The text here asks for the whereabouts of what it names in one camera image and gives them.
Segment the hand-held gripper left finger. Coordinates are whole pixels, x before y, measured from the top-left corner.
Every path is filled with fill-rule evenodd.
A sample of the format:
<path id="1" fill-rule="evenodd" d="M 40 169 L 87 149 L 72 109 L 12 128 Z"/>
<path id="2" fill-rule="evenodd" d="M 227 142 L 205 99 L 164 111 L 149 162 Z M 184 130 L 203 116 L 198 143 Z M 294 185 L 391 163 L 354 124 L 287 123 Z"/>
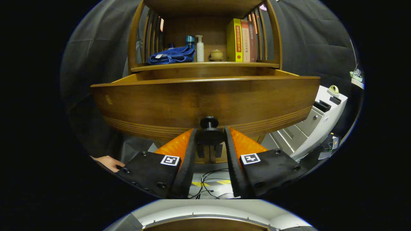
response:
<path id="1" fill-rule="evenodd" d="M 155 152 L 141 151 L 117 176 L 145 192 L 167 199 L 186 199 L 196 158 L 196 128 L 192 128 Z"/>

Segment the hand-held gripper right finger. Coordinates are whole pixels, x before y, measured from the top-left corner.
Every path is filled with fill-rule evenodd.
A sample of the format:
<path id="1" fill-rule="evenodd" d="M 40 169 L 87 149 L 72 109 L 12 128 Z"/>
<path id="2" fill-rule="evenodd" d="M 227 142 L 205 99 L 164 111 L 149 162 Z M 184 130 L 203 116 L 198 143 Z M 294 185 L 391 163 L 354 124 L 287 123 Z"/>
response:
<path id="1" fill-rule="evenodd" d="M 253 199 L 301 178 L 308 168 L 279 148 L 268 150 L 231 127 L 225 127 L 228 167 L 235 197 Z"/>

